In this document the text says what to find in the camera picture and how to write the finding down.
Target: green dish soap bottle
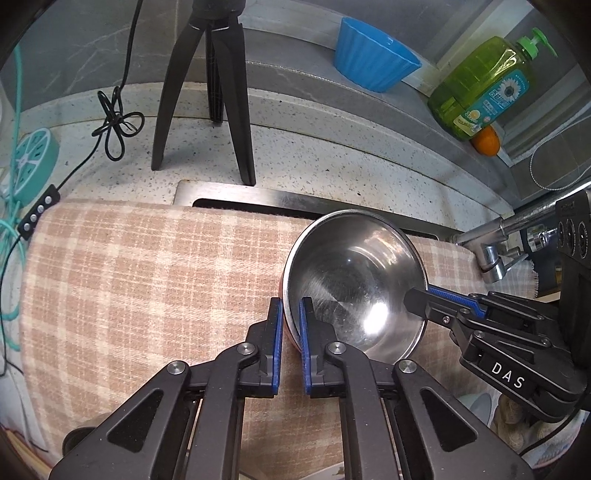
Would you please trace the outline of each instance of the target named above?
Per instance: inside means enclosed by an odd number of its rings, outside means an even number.
[[[556,51],[539,28],[513,45],[492,37],[464,59],[427,102],[435,120],[458,140],[469,140],[527,92],[534,81],[530,62],[543,43]]]

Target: blue gripper pad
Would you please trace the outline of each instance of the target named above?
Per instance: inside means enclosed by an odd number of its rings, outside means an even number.
[[[281,343],[283,340],[283,302],[279,302],[277,309],[277,325],[275,326],[275,342],[273,347],[273,378],[271,388],[273,395],[279,392],[279,380],[281,373]]]
[[[310,345],[308,344],[308,324],[306,322],[306,311],[303,300],[300,300],[300,348],[301,368],[304,374],[304,389],[306,395],[310,395],[312,393],[312,371],[310,365]]]
[[[444,290],[442,288],[435,287],[434,285],[429,285],[429,288],[427,290],[429,293],[432,293],[433,295],[437,295],[438,297],[441,297],[443,299],[452,301],[453,303],[457,303],[459,305],[462,305],[463,307],[471,309],[478,318],[483,319],[486,317],[486,310],[482,310],[480,308],[480,305],[478,305],[478,302],[474,299],[471,299],[470,297],[460,295],[459,293],[454,293],[449,290]]]

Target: bottle label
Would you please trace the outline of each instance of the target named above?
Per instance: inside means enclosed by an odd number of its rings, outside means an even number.
[[[513,70],[496,82],[453,123],[473,137],[507,110],[530,87],[520,70]]]

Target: orange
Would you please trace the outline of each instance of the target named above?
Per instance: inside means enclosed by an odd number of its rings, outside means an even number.
[[[495,129],[490,125],[480,130],[470,140],[472,146],[478,153],[486,155],[487,157],[494,157],[501,149],[501,141],[495,132]]]

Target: stainless steel bowl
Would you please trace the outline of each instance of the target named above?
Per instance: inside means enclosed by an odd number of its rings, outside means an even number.
[[[300,235],[287,258],[287,327],[300,346],[298,304],[311,297],[317,318],[335,327],[338,340],[393,364],[410,355],[426,326],[402,302],[413,287],[427,288],[427,274],[404,233],[373,213],[330,213]]]

